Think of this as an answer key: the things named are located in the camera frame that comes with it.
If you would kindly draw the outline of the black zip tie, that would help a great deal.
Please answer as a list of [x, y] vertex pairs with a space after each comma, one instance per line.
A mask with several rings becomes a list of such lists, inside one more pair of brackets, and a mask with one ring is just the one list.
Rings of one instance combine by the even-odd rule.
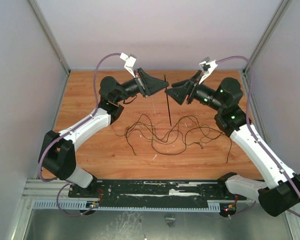
[[[164, 78], [164, 81], [165, 81], [165, 82], [168, 82], [168, 81], [167, 81], [166, 74], [163, 75], [163, 78]], [[169, 97], [168, 97], [166, 91], [165, 91], [165, 95], [166, 95], [166, 103], [167, 103], [167, 112], [168, 112], [169, 124], [170, 124], [170, 126], [172, 127], [172, 120], [171, 120], [171, 111], [170, 111]]]

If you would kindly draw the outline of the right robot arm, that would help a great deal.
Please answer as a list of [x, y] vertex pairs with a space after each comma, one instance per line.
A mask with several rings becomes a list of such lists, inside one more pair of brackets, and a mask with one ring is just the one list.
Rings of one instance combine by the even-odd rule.
[[246, 153], [263, 178], [252, 180], [229, 172], [218, 179], [221, 182], [216, 187], [218, 196], [229, 199], [234, 194], [254, 200], [272, 217], [289, 211], [300, 203], [300, 173], [280, 160], [239, 107], [243, 91], [237, 79], [226, 77], [214, 90], [199, 81], [202, 76], [198, 71], [192, 78], [172, 84], [165, 92], [179, 105], [197, 100], [215, 110], [218, 128]]

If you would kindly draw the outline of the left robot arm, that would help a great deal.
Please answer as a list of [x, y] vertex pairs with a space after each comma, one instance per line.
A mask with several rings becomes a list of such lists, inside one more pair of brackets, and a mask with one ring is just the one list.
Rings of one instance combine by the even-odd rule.
[[86, 197], [93, 197], [98, 190], [96, 177], [77, 165], [76, 151], [98, 131], [113, 124], [121, 115], [128, 98], [138, 94], [150, 97], [169, 86], [165, 80], [148, 75], [142, 68], [134, 72], [134, 78], [119, 83], [106, 76], [100, 82], [100, 101], [97, 107], [74, 125], [44, 136], [39, 155], [39, 166], [45, 168], [56, 179], [75, 184]]

